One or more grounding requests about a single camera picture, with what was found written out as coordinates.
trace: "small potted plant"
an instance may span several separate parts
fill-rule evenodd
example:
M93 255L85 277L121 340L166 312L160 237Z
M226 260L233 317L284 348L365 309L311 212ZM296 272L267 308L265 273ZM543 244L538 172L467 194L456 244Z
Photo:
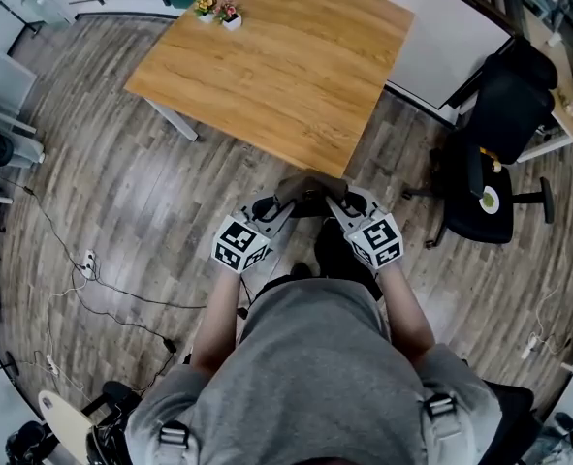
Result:
M232 2L224 2L217 9L215 9L215 16L217 19L231 31L240 27L243 18L240 16L240 11L237 5Z
M217 0L198 0L194 12L202 22L212 22L215 17L214 10Z

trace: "white plate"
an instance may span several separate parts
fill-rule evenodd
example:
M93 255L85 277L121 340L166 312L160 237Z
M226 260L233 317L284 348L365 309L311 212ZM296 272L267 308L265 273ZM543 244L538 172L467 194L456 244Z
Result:
M493 206L485 206L484 198L480 199L480 206L485 212L487 212L490 215L497 213L497 211L499 210L499 195L497 194L497 191L494 190L491 186L485 186L484 193L485 194L488 193L493 197Z

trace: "wooden floor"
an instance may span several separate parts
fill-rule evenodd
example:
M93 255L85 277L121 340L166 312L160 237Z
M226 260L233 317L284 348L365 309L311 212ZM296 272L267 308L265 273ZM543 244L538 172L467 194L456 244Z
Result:
M147 102L123 91L169 23L84 17L68 29L21 38L14 58L38 75L24 117L38 127L47 158L17 177L42 199L76 260L86 248L96 250L105 281L153 300L201 306L217 270L210 243L224 216L296 170L205 125L197 126L200 139L191 143ZM434 120L383 93L348 179L394 213L406 247L403 267L438 339L483 377L533 389L542 411L566 381L559 363L573 361L573 146L511 169L516 192L536 191L538 178L549 178L554 225L544 224L540 206L517 206L511 244L476 244L448 232L441 247L429 251L423 243L436 232L441 204L399 195L406 184L426 184L428 151L443 136ZM34 351L50 353L48 297L71 287L72 266L35 202L19 190L15 198L1 239L0 353L36 356L44 365ZM312 264L319 226L317 219L290 223L276 253L244 276L252 292L294 260ZM569 346L558 356L541 346L521 360L529 333L538 330L536 306L552 291L542 307L544 336L555 333ZM91 308L172 337L181 356L202 315L141 303L94 283L80 295ZM246 303L243 295L240 301ZM160 339L88 313L74 294L54 297L48 311L53 358L88 396L108 379L141 388L167 359ZM81 403L69 381L55 383L64 397ZM18 384L35 403L54 380L24 365Z

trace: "wooden table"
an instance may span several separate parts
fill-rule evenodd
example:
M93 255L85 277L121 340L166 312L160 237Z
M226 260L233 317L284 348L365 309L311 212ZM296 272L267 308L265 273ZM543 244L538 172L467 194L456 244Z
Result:
M81 465L88 465L85 436L94 422L59 394L41 391L38 394L41 414L60 444Z
M573 143L573 74L568 62L566 48L563 42L559 42L555 46L547 45L547 40L551 37L552 32L525 7L524 13L526 37L529 38L529 41L535 48L551 59L557 69L557 88L553 92L556 101L553 117L562 128L564 136L551 139L526 150L517 159L517 162L524 162ZM570 105L570 110L564 108L563 100L566 101L567 105Z
M185 13L126 89L191 139L176 112L295 166L342 176L413 15L386 0L233 1L240 29Z

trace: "flower pot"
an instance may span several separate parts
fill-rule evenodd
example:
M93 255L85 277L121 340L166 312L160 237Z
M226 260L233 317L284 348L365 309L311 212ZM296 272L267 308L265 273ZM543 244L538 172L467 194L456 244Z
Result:
M240 14L234 14L230 20L223 20L221 22L227 29L229 29L230 31L233 31L237 28L240 28L240 26L243 23L243 18L240 16Z
M198 19L207 24L211 23L214 18L215 14L212 12L209 12L208 14L198 15Z

